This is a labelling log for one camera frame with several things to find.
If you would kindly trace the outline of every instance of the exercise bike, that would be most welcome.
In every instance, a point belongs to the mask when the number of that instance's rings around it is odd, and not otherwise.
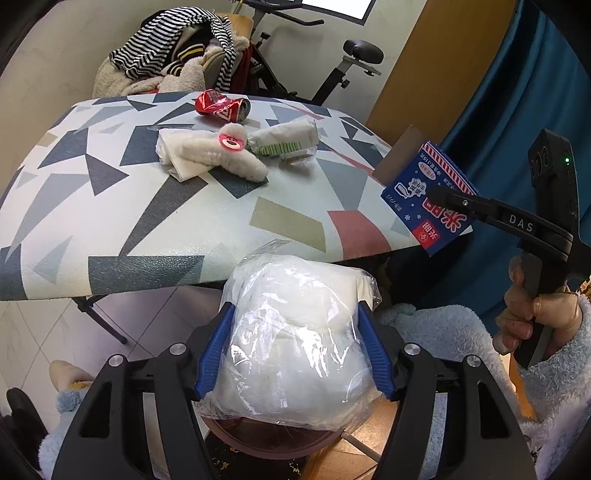
[[[305,27],[313,27],[323,25],[324,20],[304,21],[296,17],[292,17],[284,13],[286,10],[294,10],[302,8],[302,0],[272,0],[274,4],[268,3],[266,0],[241,0],[234,13],[238,13],[243,5],[247,5],[255,10],[253,21],[254,26],[252,33],[258,28],[261,20],[265,15],[275,15],[290,22]],[[361,67],[367,75],[373,77],[380,76],[382,73],[373,68],[371,65],[379,65],[384,60],[384,52],[377,46],[366,42],[364,40],[347,40],[343,45],[343,50],[347,55],[343,56],[340,64],[333,69],[322,86],[318,89],[312,100],[300,98],[297,92],[290,92],[283,86],[260,52],[260,48],[265,40],[271,36],[266,33],[261,33],[261,39],[252,45],[251,68],[249,71],[248,87],[246,93],[249,95],[265,96],[271,98],[280,98],[284,100],[294,100],[297,102],[311,103],[312,105],[322,105],[333,90],[340,85],[342,88],[347,88],[350,81],[345,79],[348,70],[356,65]]]

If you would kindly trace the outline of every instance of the human hand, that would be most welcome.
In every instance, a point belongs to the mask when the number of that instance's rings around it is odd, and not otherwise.
[[[531,320],[554,328],[554,333],[544,354],[548,359],[569,343],[579,331],[583,313],[578,295],[565,287],[564,291],[542,294],[532,299],[525,291],[525,275],[521,258],[513,257],[509,264],[509,277],[513,285],[505,293],[507,308],[496,318],[501,331],[492,340],[493,347],[501,355],[514,352],[522,340],[531,337],[534,328]]]

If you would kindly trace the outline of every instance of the ironing board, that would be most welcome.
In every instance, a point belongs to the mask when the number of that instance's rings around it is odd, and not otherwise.
[[[87,100],[31,150],[0,197],[0,300],[88,297],[226,279],[249,252],[336,262],[418,242],[371,174],[389,146],[336,110],[252,97],[253,131],[313,118],[314,160],[267,161],[268,181],[221,168],[179,183],[158,161],[162,128],[217,131],[193,93]]]

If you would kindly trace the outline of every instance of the crushed red can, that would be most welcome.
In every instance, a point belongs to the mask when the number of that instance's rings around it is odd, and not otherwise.
[[[248,98],[231,99],[216,90],[205,90],[195,100],[200,115],[216,115],[226,122],[241,124],[251,112]]]

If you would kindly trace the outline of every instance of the tissue box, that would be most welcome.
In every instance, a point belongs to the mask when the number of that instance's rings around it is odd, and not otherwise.
[[[402,173],[382,192],[382,198],[429,256],[439,252],[472,223],[462,213],[429,202],[427,189],[432,184],[469,195],[478,194],[464,173],[431,142],[423,144]]]

